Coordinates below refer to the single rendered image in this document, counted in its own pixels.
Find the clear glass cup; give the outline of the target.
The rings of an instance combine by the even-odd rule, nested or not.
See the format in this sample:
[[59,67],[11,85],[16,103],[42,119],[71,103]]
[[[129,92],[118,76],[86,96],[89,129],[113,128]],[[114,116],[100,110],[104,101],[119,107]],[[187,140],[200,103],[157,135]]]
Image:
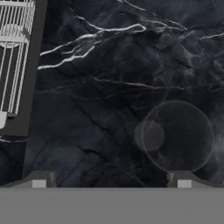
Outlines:
[[154,107],[136,126],[137,146],[164,171],[191,171],[211,157],[214,130],[207,116],[186,101]]

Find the black dish rack tray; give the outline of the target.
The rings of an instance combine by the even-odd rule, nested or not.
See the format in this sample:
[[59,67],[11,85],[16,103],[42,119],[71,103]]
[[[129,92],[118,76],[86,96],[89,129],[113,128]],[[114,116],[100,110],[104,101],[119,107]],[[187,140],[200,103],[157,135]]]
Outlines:
[[19,111],[17,117],[9,118],[6,126],[3,129],[0,129],[0,135],[2,136],[25,137],[28,135],[48,3],[48,0],[35,1],[36,10],[31,31],[31,42],[27,57]]

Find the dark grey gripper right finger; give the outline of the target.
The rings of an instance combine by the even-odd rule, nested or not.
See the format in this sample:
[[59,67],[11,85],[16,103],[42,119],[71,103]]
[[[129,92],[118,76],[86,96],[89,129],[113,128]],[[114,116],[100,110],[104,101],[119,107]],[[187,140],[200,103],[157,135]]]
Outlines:
[[215,184],[210,181],[198,178],[190,171],[170,171],[167,173],[167,180],[167,186],[172,188],[224,188],[224,184]]

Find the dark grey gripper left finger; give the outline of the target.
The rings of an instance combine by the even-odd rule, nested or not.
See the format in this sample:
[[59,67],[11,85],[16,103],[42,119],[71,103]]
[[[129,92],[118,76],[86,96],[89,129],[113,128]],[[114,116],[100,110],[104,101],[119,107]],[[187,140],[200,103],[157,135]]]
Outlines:
[[34,171],[27,177],[6,185],[1,188],[51,188],[56,186],[53,171]]

